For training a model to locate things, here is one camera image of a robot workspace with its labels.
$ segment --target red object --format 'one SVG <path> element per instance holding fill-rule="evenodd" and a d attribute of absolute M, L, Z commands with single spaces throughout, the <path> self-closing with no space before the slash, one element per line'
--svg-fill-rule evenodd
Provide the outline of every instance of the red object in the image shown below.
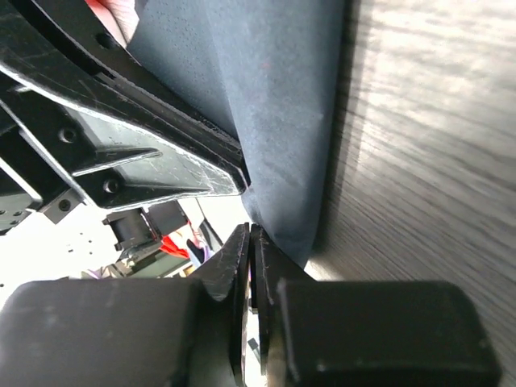
<path fill-rule="evenodd" d="M 161 240 L 161 243 L 163 244 L 160 247 L 160 250 L 162 252 L 166 252 L 170 254 L 171 256 L 179 256 L 180 258 L 185 258 L 186 260 L 189 259 L 188 252 L 184 248 L 179 248 L 171 239 L 169 236 L 164 236 Z"/>

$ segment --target bolt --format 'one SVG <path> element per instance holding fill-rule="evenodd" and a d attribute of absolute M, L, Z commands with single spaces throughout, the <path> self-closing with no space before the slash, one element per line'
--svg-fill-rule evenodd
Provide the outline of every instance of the bolt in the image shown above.
<path fill-rule="evenodd" d="M 109 194 L 115 194 L 119 190 L 119 183 L 115 179 L 104 181 L 104 191 Z"/>
<path fill-rule="evenodd" d="M 77 139 L 77 133 L 73 129 L 65 128 L 59 131 L 59 139 L 67 144 L 72 144 Z"/>
<path fill-rule="evenodd" d="M 70 208 L 72 208 L 72 203 L 70 203 L 69 200 L 63 199 L 59 202 L 59 209 L 63 212 L 70 211 Z"/>

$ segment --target screw hole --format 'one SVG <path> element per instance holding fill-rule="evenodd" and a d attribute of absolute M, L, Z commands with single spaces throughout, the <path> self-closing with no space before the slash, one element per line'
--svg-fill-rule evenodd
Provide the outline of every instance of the screw hole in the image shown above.
<path fill-rule="evenodd" d="M 114 194 L 119 190 L 119 183 L 114 180 L 106 180 L 104 181 L 104 191 L 106 191 L 109 194 Z"/>
<path fill-rule="evenodd" d="M 101 46 L 108 50 L 112 50 L 113 48 L 117 48 L 119 46 L 119 44 L 113 38 L 113 36 L 105 32 L 97 34 L 95 36 L 95 39 L 97 40 L 97 43 L 99 43 Z"/>
<path fill-rule="evenodd" d="M 72 207 L 72 203 L 68 199 L 63 199 L 59 202 L 59 209 L 63 212 L 70 211 L 70 208 Z"/>
<path fill-rule="evenodd" d="M 77 140 L 77 133 L 72 129 L 61 129 L 59 139 L 64 143 L 72 144 Z"/>

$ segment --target wooden floor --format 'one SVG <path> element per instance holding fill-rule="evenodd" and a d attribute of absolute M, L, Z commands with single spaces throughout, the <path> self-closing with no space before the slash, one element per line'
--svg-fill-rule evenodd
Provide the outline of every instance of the wooden floor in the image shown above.
<path fill-rule="evenodd" d="M 354 9 L 311 265 L 320 277 L 460 285 L 514 387 L 516 3 Z"/>

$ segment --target dark blue fabric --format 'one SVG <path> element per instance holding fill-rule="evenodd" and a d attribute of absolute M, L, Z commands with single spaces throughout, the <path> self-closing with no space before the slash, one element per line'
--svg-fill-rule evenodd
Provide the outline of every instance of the dark blue fabric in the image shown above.
<path fill-rule="evenodd" d="M 253 221 L 304 265 L 327 165 L 343 0 L 148 0 L 132 55 L 238 137 Z"/>

